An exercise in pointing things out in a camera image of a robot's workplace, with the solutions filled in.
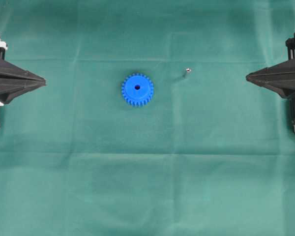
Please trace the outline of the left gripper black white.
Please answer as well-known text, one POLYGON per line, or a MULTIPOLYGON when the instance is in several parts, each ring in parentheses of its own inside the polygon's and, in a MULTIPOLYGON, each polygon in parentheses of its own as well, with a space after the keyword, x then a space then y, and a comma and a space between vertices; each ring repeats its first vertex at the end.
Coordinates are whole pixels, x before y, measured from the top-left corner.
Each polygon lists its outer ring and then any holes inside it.
POLYGON ((7 50, 7 43, 0 39, 0 77, 9 78, 0 79, 0 99, 13 99, 46 85, 44 78, 3 60, 7 50))

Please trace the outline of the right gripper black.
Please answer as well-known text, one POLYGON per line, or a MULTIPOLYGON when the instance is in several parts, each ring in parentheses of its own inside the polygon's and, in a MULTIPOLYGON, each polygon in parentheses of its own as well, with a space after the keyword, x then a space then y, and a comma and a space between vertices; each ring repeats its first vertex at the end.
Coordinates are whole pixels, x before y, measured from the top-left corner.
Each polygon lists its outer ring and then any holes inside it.
POLYGON ((286 85, 273 85, 264 81, 256 81, 255 78, 262 76, 280 76, 280 75, 292 75, 295 74, 295 33, 294 38, 289 38, 286 41, 288 48, 288 59, 285 62, 277 64, 272 67, 266 67, 261 70, 252 72, 246 76, 246 80, 257 86, 266 88, 270 91, 277 93, 283 99, 289 99, 290 111, 292 115, 292 124, 295 133, 295 88, 288 87, 286 85))

